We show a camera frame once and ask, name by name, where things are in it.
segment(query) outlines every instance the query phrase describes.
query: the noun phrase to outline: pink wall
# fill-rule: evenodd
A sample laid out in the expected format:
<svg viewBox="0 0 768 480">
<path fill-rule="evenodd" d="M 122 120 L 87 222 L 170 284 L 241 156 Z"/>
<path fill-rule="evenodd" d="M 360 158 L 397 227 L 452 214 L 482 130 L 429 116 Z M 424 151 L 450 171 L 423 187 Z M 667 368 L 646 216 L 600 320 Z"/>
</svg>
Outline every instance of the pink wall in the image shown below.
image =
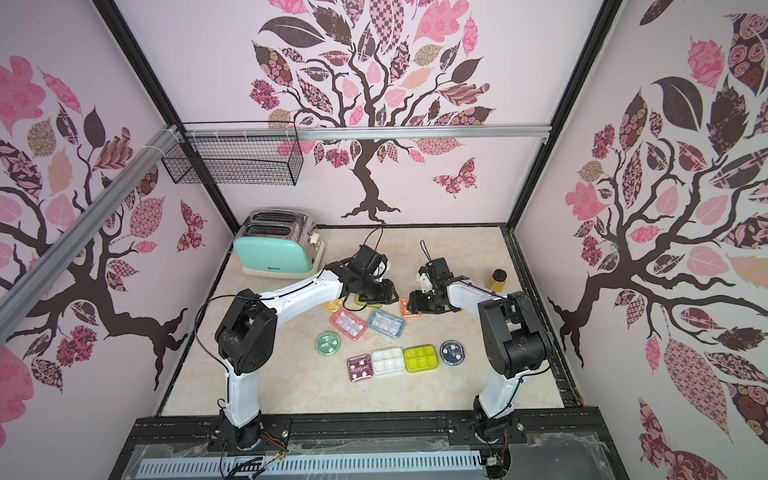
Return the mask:
<svg viewBox="0 0 768 480">
<path fill-rule="evenodd" d="M 0 292 L 162 120 L 88 0 L 0 18 Z M 105 478 L 157 408 L 231 235 L 153 169 L 0 346 L 0 478 Z"/>
<path fill-rule="evenodd" d="M 628 2 L 518 228 L 630 478 L 768 475 L 767 42 L 765 2 Z"/>
</svg>

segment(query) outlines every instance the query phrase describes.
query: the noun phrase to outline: vent grille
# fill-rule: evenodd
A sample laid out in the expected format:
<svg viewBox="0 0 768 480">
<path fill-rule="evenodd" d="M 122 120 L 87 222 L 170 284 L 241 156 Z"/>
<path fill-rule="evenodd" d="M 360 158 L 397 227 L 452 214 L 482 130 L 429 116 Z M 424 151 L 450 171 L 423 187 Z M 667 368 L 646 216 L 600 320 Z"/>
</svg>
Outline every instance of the vent grille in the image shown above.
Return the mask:
<svg viewBox="0 0 768 480">
<path fill-rule="evenodd" d="M 257 457 L 230 457 L 222 463 L 226 475 L 237 465 Z M 255 472 L 261 461 L 238 472 L 245 476 Z M 457 472 L 480 471 L 479 452 L 390 452 L 346 453 L 335 455 L 288 455 L 262 475 L 318 475 L 345 473 L 393 472 Z M 206 458 L 145 458 L 136 479 L 142 478 L 219 478 L 219 459 Z"/>
</svg>

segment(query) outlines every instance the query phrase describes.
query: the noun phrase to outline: plastic tray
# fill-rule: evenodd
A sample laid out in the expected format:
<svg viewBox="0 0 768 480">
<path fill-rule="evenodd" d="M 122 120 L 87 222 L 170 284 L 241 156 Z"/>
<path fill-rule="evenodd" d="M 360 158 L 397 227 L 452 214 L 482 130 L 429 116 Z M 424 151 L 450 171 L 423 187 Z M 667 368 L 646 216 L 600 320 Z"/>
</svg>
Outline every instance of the plastic tray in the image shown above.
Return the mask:
<svg viewBox="0 0 768 480">
<path fill-rule="evenodd" d="M 367 323 L 363 322 L 357 315 L 343 308 L 331 317 L 331 323 L 337 329 L 341 330 L 341 333 L 352 340 L 360 338 L 368 329 Z"/>
<path fill-rule="evenodd" d="M 406 370 L 410 373 L 424 372 L 437 368 L 437 352 L 432 345 L 413 346 L 403 352 Z"/>
<path fill-rule="evenodd" d="M 368 318 L 368 326 L 376 332 L 381 332 L 384 335 L 396 339 L 400 337 L 402 329 L 406 326 L 406 322 L 391 313 L 383 312 L 381 310 L 373 310 L 370 318 Z"/>
<path fill-rule="evenodd" d="M 346 370 L 349 373 L 349 381 L 352 383 L 369 379 L 373 376 L 371 357 L 367 355 L 356 356 L 347 360 L 346 366 Z"/>
<path fill-rule="evenodd" d="M 406 360 L 402 358 L 402 349 L 398 346 L 374 350 L 371 353 L 371 362 L 373 373 L 376 375 L 402 372 L 406 369 Z"/>
</svg>

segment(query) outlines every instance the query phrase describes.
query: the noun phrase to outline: aluminum rail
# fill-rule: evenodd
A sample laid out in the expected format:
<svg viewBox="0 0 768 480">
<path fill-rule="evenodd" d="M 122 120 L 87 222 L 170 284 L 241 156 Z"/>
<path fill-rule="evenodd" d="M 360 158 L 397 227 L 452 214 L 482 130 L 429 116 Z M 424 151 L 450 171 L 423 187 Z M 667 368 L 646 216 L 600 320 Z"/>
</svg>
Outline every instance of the aluminum rail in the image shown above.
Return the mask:
<svg viewBox="0 0 768 480">
<path fill-rule="evenodd" d="M 53 286 L 144 175 L 162 159 L 163 152 L 178 143 L 177 135 L 177 129 L 168 125 L 158 131 L 109 187 L 86 207 L 85 212 L 0 300 L 0 344 L 5 343 L 43 293 Z"/>
<path fill-rule="evenodd" d="M 187 129 L 187 137 L 259 137 L 265 135 L 293 136 L 293 129 L 232 128 L 228 122 L 221 129 Z M 380 138 L 467 138 L 467 137 L 547 137 L 547 124 L 513 125 L 445 125 L 425 127 L 315 127 L 299 128 L 299 140 L 377 140 Z"/>
</svg>

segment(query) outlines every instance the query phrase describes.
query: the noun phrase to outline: wall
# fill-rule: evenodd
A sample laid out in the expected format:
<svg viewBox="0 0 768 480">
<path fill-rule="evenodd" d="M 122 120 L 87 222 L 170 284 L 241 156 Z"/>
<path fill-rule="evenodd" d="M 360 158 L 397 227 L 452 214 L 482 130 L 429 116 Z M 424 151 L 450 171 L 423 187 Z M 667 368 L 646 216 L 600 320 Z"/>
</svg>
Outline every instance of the wall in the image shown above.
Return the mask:
<svg viewBox="0 0 768 480">
<path fill-rule="evenodd" d="M 766 27 L 627 3 L 518 228 L 634 479 L 766 477 Z"/>
<path fill-rule="evenodd" d="M 6 5 L 0 45 L 5 294 L 163 122 L 88 0 Z M 0 478 L 107 477 L 229 241 L 201 187 L 137 185 L 0 346 Z"/>
<path fill-rule="evenodd" d="M 374 127 L 548 124 L 601 2 L 118 4 L 185 121 Z M 241 218 L 282 206 L 329 224 L 506 221 L 538 139 L 459 140 L 308 142 L 295 187 L 221 189 Z"/>
</svg>

